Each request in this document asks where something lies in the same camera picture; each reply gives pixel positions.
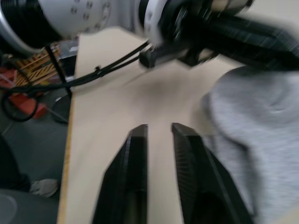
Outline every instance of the gray towel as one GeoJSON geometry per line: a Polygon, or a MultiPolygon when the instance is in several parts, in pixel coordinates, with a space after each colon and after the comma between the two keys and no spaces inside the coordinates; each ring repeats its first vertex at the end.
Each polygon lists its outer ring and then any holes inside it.
{"type": "Polygon", "coordinates": [[[299,204],[299,73],[241,67],[202,105],[214,125],[206,143],[231,173],[257,224],[299,204]]]}

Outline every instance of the wire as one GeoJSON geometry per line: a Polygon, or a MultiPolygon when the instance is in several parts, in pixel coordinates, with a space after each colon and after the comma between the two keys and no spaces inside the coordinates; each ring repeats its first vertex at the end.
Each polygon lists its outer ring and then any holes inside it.
{"type": "Polygon", "coordinates": [[[142,44],[135,50],[131,51],[124,57],[120,58],[119,60],[113,62],[112,64],[110,64],[102,69],[99,69],[99,67],[97,67],[95,72],[85,75],[81,78],[77,78],[77,79],[72,80],[67,83],[50,84],[50,85],[46,85],[46,86],[44,86],[44,85],[33,86],[32,82],[29,80],[27,75],[21,69],[19,69],[18,66],[16,66],[14,64],[14,62],[9,61],[11,63],[11,65],[15,69],[17,69],[19,71],[19,73],[26,79],[26,81],[28,82],[28,85],[13,87],[13,88],[6,88],[3,86],[0,86],[0,90],[5,92],[2,97],[2,100],[1,100],[2,110],[3,110],[4,114],[13,121],[17,121],[17,122],[28,121],[28,120],[32,119],[34,117],[35,113],[37,112],[39,101],[36,97],[36,94],[38,92],[46,92],[46,91],[52,91],[52,90],[57,90],[57,89],[62,89],[62,88],[71,88],[71,87],[75,87],[75,86],[79,86],[79,85],[84,85],[84,84],[92,82],[98,78],[102,78],[113,71],[121,69],[121,68],[137,61],[139,59],[139,56],[136,56],[133,59],[130,59],[129,61],[125,62],[126,60],[128,60],[129,58],[131,58],[132,56],[134,56],[135,54],[139,53],[141,50],[146,48],[148,45],[149,45],[149,43],[145,42],[144,44],[142,44]],[[9,111],[7,109],[7,102],[9,101],[9,97],[13,93],[26,93],[29,96],[33,96],[32,98],[34,98],[36,100],[35,108],[34,108],[33,112],[28,117],[20,119],[20,118],[17,118],[9,113],[9,111]]]}
{"type": "Polygon", "coordinates": [[[36,105],[35,105],[35,108],[33,110],[33,112],[25,117],[25,118],[18,118],[18,117],[15,117],[13,115],[11,115],[11,113],[8,111],[7,109],[7,102],[9,101],[9,97],[12,95],[11,92],[5,92],[2,99],[1,99],[1,107],[2,107],[2,110],[4,112],[4,114],[11,120],[13,121],[16,121],[16,122],[25,122],[25,121],[28,121],[30,119],[32,119],[34,117],[34,115],[36,114],[37,112],[37,109],[38,109],[38,105],[39,105],[39,100],[38,98],[35,98],[36,100],[36,105]]]}
{"type": "Polygon", "coordinates": [[[19,87],[13,87],[13,88],[6,88],[3,86],[0,86],[0,90],[3,91],[10,91],[10,92],[14,92],[14,93],[28,93],[28,92],[45,92],[45,91],[51,91],[51,90],[57,90],[57,89],[62,89],[62,88],[66,88],[66,87],[75,87],[75,86],[79,86],[79,85],[83,85],[86,84],[88,82],[91,82],[95,79],[101,78],[103,76],[105,76],[106,74],[111,73],[112,70],[116,65],[119,65],[120,63],[128,60],[130,57],[132,57],[133,55],[137,54],[138,52],[140,52],[141,50],[143,50],[146,46],[148,46],[148,43],[144,43],[142,44],[140,47],[136,48],[135,50],[133,50],[132,52],[130,52],[129,54],[125,55],[124,57],[122,57],[121,59],[117,60],[116,62],[100,69],[100,70],[96,70],[93,73],[90,73],[88,75],[85,75],[81,78],[77,78],[73,81],[67,82],[67,83],[60,83],[60,84],[49,84],[49,85],[35,85],[32,86],[31,88],[29,88],[28,86],[19,86],[19,87]]]}

